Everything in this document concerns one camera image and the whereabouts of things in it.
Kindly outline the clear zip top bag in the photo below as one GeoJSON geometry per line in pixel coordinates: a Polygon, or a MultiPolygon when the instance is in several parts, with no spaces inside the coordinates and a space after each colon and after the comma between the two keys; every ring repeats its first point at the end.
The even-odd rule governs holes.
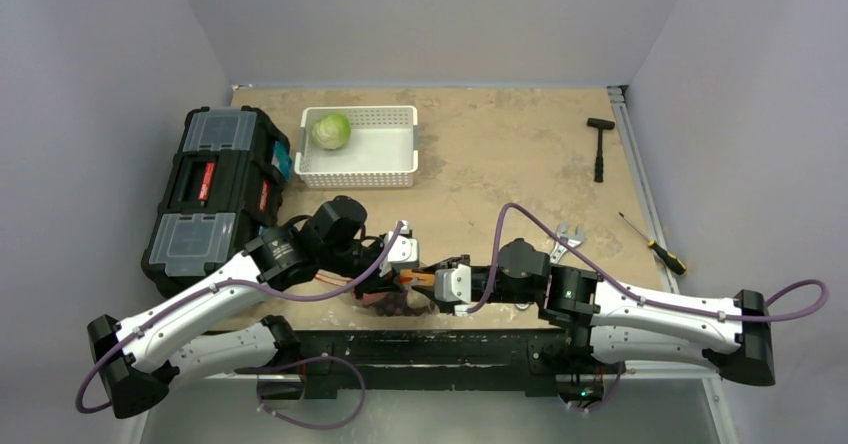
{"type": "Polygon", "coordinates": [[[433,300],[413,288],[413,284],[418,283],[416,278],[392,274],[381,278],[379,272],[375,271],[371,283],[387,284],[387,287],[377,292],[361,292],[360,294],[358,291],[362,290],[363,286],[351,287],[345,294],[340,294],[333,300],[356,314],[381,318],[418,318],[439,312],[433,300]]]}

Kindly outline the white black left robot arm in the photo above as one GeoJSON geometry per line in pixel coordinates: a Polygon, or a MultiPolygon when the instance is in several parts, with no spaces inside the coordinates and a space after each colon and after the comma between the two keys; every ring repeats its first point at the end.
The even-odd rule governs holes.
{"type": "Polygon", "coordinates": [[[179,384],[228,371],[284,373],[304,367],[301,344],[287,320],[266,316],[247,328],[212,335],[220,321],[270,298],[302,302],[292,287],[319,271],[347,278],[320,302],[357,290],[385,292],[394,275],[419,262],[410,225],[362,235],[365,208],[347,196],[324,202],[263,231],[222,267],[164,303],[135,316],[102,315],[87,326],[94,359],[77,392],[82,414],[109,409],[118,419],[160,403],[179,384]]]}

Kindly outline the purple grape bunch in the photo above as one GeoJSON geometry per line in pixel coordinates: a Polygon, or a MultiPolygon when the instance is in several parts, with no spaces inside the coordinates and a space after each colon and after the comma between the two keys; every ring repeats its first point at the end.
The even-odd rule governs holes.
{"type": "Polygon", "coordinates": [[[388,293],[375,301],[370,307],[378,316],[420,316],[429,310],[424,302],[411,303],[409,294],[388,293]]]}

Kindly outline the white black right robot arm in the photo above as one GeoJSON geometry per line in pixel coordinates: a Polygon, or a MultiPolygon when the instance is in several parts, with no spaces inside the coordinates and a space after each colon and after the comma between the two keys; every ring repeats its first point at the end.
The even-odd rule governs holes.
{"type": "Polygon", "coordinates": [[[473,304],[527,304],[539,319],[569,335],[564,363],[576,371],[627,360],[667,361],[712,369],[737,384],[776,382],[772,334],[763,295],[697,298],[623,284],[599,273],[554,264],[522,239],[501,248],[496,266],[466,255],[417,269],[430,276],[424,294],[442,311],[466,313],[473,304]]]}

